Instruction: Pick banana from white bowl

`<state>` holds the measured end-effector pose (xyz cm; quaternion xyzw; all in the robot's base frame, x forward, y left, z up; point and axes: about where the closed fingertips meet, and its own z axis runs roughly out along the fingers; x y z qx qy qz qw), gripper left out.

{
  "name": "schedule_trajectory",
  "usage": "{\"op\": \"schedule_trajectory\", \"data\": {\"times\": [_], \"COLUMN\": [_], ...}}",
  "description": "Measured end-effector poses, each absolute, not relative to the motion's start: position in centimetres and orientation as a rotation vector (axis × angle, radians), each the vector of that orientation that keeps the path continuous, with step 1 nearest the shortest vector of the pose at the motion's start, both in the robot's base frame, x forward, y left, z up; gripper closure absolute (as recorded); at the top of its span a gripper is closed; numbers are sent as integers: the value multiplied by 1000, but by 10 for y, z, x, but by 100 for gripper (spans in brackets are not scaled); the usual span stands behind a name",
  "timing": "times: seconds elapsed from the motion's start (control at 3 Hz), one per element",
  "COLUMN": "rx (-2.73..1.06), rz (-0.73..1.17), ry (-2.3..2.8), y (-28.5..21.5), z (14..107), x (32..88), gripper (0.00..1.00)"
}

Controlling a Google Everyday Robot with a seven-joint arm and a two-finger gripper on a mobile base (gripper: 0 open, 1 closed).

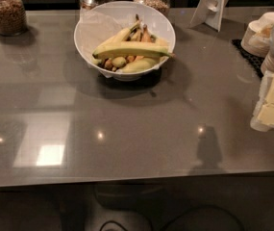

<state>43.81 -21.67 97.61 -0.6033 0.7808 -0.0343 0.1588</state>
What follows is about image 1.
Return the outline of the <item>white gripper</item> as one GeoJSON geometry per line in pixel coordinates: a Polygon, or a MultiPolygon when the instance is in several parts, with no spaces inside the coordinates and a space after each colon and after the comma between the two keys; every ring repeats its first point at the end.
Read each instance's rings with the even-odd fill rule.
{"type": "Polygon", "coordinates": [[[259,101],[253,111],[250,126],[260,132],[274,128],[274,72],[266,71],[262,77],[259,101]]]}

